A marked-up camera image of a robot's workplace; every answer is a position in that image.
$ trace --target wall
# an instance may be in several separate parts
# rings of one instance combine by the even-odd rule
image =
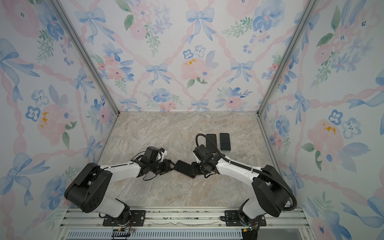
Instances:
[[[122,111],[255,111],[307,0],[61,3]]]
[[[115,120],[52,10],[0,3],[0,239],[52,239]]]
[[[317,240],[384,239],[383,10],[320,0],[265,111]]]

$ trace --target stone-patterned surface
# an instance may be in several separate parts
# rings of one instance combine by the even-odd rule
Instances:
[[[129,161],[148,146],[163,147],[174,163],[195,161],[192,153],[198,133],[230,134],[230,158],[253,166],[272,165],[255,113],[121,113],[115,124],[100,165]],[[110,185],[107,195],[130,206],[218,206],[239,207],[254,198],[252,188],[226,175],[190,179],[176,171],[151,181],[126,179]]]

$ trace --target black mounting plate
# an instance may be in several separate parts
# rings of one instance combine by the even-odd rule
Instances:
[[[144,220],[145,220],[145,210],[130,210],[132,214],[132,227],[142,227],[144,226]],[[120,227],[117,223],[112,223],[113,221],[108,218],[104,219],[103,226],[104,227]]]
[[[238,214],[237,210],[225,210],[224,215],[226,217],[228,217],[229,219],[232,219],[232,220],[239,219],[239,214]],[[238,222],[225,222],[225,224],[227,227],[238,227],[238,226],[245,227],[243,224],[241,224],[240,221],[238,221]],[[260,226],[262,226],[262,227],[266,226],[265,219],[264,220],[262,219],[262,224]]]

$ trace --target black smartphone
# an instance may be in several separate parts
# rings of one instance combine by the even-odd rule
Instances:
[[[216,134],[207,134],[207,137],[211,139],[214,142],[215,146],[217,147]],[[210,141],[208,141],[208,139],[206,139],[205,146],[207,147],[208,151],[210,151],[211,153],[217,152],[215,147],[212,145]]]
[[[192,165],[190,165],[186,162],[183,162],[181,160],[177,161],[177,163],[174,167],[174,170],[178,171],[179,173],[184,174],[185,176],[190,177],[192,179],[195,178],[195,175],[193,174]]]
[[[223,151],[231,151],[229,133],[220,133],[220,149]]]

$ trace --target metal corner post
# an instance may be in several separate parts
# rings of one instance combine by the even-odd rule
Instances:
[[[283,71],[284,71],[285,67],[287,66],[289,60],[291,59],[292,54],[295,51],[296,45],[298,44],[300,38],[303,35],[303,32],[305,31],[305,28],[308,26],[308,23],[312,17],[312,14],[313,14],[315,7],[318,4],[318,2],[319,2],[319,0],[309,0],[308,1],[308,4],[303,11],[303,15],[301,17],[301,20],[300,20],[299,24],[297,25],[295,32],[292,35],[292,40],[284,52],[283,59],[281,60],[281,63],[279,65],[278,69],[276,70],[276,74],[275,74],[273,80],[271,81],[271,84],[269,85],[267,92],[265,94],[265,97],[263,98],[263,101],[260,105],[259,114],[258,114],[259,116],[262,116],[264,114],[266,106],[268,105],[268,102],[273,95],[273,91],[276,88],[276,86],[279,82],[279,79],[283,75]]]
[[[109,91],[107,90],[107,87],[105,86],[103,80],[100,78],[99,73],[91,60],[91,57],[89,56],[83,43],[80,41],[80,37],[77,34],[76,30],[74,29],[74,26],[72,25],[68,15],[66,14],[62,4],[60,3],[60,0],[49,0],[48,3],[51,6],[54,13],[56,14],[59,21],[62,23],[63,28],[66,30],[71,40],[73,41],[73,45],[75,46],[76,50],[80,54],[81,58],[83,59],[89,72],[92,74],[92,77],[95,79],[95,82],[97,86],[100,88],[101,92],[103,93],[105,99],[113,109],[113,112],[116,115],[119,115],[119,109],[117,108],[115,102],[113,101],[113,98],[111,97]]]

